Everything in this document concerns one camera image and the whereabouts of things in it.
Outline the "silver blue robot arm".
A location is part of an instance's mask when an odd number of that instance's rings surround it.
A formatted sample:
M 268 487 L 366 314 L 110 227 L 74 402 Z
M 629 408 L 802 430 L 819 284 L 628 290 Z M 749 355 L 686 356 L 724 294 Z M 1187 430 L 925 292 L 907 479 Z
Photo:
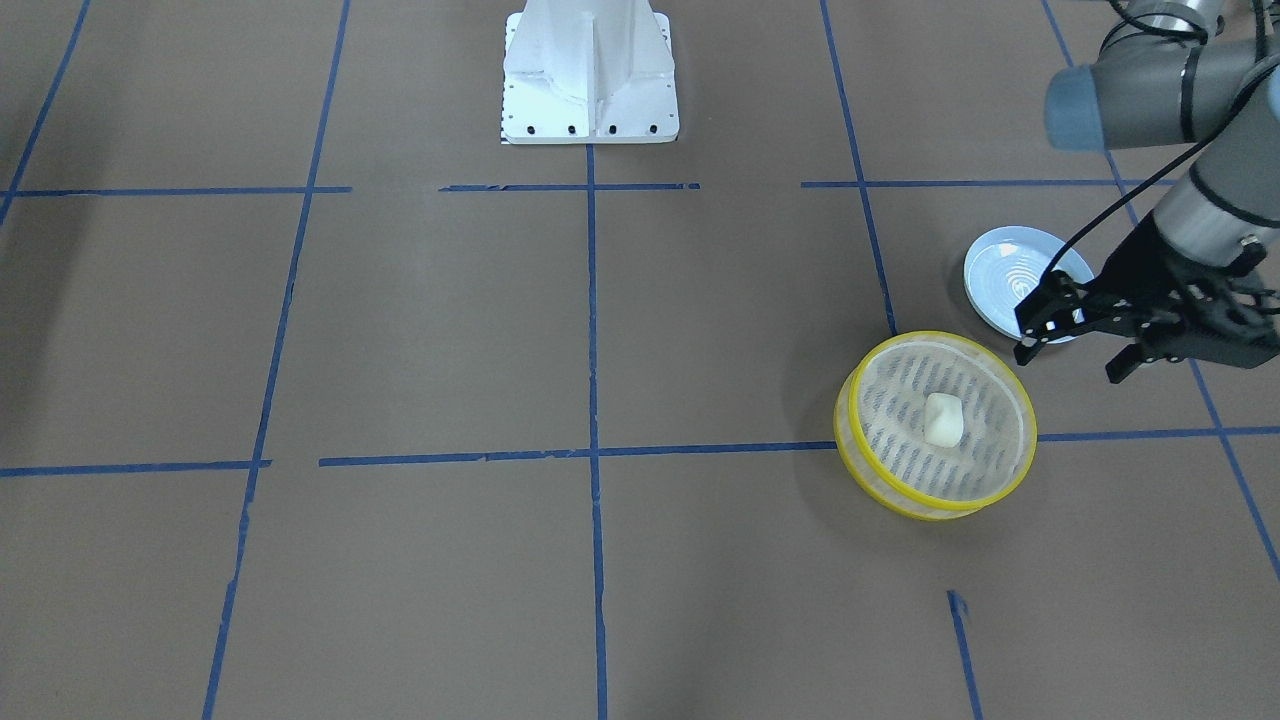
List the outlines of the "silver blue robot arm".
M 1261 3 L 1254 37 L 1217 38 L 1219 1 L 1112 3 L 1094 63 L 1050 82 L 1053 147 L 1102 152 L 1183 145 L 1187 173 L 1110 254 L 1074 281 L 1057 251 L 1016 305 L 1019 365 L 1061 338 L 1128 340 L 1112 383 L 1138 366 L 1196 359 L 1252 369 L 1277 356 L 1277 292 L 1258 265 L 1277 242 L 1277 31 Z

